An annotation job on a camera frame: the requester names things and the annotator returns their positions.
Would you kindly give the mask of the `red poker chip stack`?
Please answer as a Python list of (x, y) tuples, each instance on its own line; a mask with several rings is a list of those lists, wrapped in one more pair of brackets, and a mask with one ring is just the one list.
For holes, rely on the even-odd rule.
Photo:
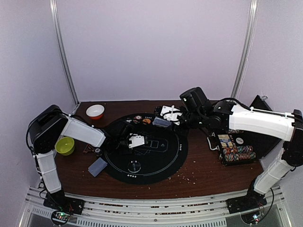
[(133, 122), (134, 122), (135, 124), (140, 123), (141, 120), (142, 120), (142, 116), (140, 116), (140, 115), (136, 115), (136, 116), (133, 118)]

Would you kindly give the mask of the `grey card deck box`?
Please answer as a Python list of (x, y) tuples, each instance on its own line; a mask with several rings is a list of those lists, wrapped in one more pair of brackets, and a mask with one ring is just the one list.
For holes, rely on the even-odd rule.
[(171, 126), (171, 122), (157, 116), (154, 118), (152, 124), (156, 127), (162, 127), (162, 128), (167, 128)]

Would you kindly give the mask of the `orange big blind button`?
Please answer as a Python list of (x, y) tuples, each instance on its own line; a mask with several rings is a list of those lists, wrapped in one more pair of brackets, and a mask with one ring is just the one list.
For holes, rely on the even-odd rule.
[(149, 118), (143, 119), (143, 124), (150, 124), (151, 120)]

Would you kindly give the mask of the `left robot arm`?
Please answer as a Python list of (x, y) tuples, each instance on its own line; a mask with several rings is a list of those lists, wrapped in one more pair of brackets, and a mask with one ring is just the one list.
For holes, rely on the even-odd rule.
[(72, 208), (73, 202), (65, 196), (56, 169), (55, 153), (70, 155), (75, 141), (85, 142), (99, 149), (133, 149), (147, 144), (145, 136), (132, 133), (132, 126), (125, 126), (117, 135), (98, 129), (78, 120), (75, 115), (64, 113), (57, 105), (51, 105), (27, 128), (26, 144), (35, 160), (36, 169), (45, 185), (46, 201), (58, 210)]

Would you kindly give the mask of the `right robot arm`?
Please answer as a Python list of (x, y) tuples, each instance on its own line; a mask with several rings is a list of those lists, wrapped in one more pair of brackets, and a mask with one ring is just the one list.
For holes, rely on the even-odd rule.
[(265, 194), (288, 172), (303, 164), (303, 115), (300, 110), (279, 113), (248, 107), (229, 97), (211, 103), (200, 87), (180, 95), (183, 108), (177, 117), (189, 128), (251, 131), (283, 140), (279, 155), (250, 184), (245, 196), (226, 201), (230, 213), (266, 205)]

